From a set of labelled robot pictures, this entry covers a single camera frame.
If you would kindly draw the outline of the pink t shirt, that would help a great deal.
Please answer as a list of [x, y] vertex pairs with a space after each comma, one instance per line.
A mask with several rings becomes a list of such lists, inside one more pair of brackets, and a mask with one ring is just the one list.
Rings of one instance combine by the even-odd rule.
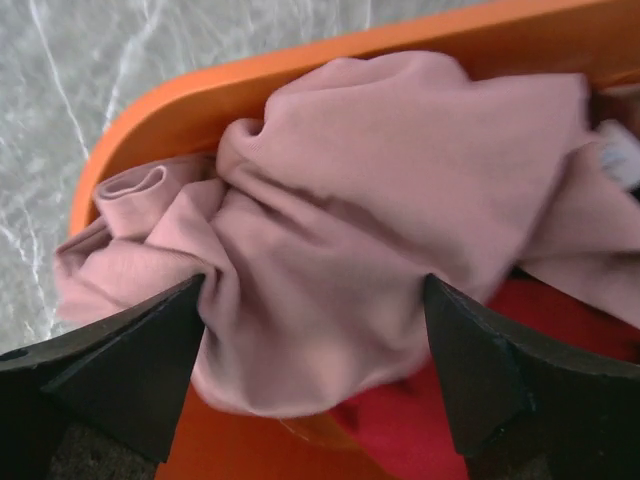
[[601, 164], [578, 74], [468, 78], [451, 57], [337, 59], [213, 154], [102, 182], [60, 246], [59, 316], [86, 325], [201, 274], [192, 380], [290, 418], [404, 378], [435, 274], [488, 300], [514, 267], [639, 322], [639, 205]]

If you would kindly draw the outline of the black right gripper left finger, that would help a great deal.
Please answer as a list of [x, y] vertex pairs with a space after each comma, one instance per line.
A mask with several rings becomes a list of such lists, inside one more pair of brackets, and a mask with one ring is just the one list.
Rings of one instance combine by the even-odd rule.
[[2, 478], [154, 478], [204, 330], [203, 280], [2, 354]]

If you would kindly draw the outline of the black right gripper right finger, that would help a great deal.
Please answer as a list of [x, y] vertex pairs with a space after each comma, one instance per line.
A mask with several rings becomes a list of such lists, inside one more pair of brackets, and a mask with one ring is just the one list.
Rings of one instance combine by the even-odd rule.
[[434, 275], [424, 311], [472, 479], [636, 479], [639, 368], [499, 315]]

